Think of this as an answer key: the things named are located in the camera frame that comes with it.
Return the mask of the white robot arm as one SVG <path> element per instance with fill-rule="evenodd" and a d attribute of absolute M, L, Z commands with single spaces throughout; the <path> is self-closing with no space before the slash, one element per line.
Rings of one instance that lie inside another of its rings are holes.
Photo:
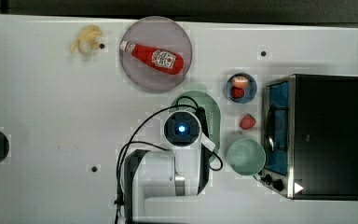
<path fill-rule="evenodd" d="M 172 112 L 161 125 L 160 151 L 136 149 L 120 169 L 120 202 L 115 224 L 150 224 L 145 200 L 197 196 L 209 180 L 215 143 L 209 138 L 206 112 Z"/>

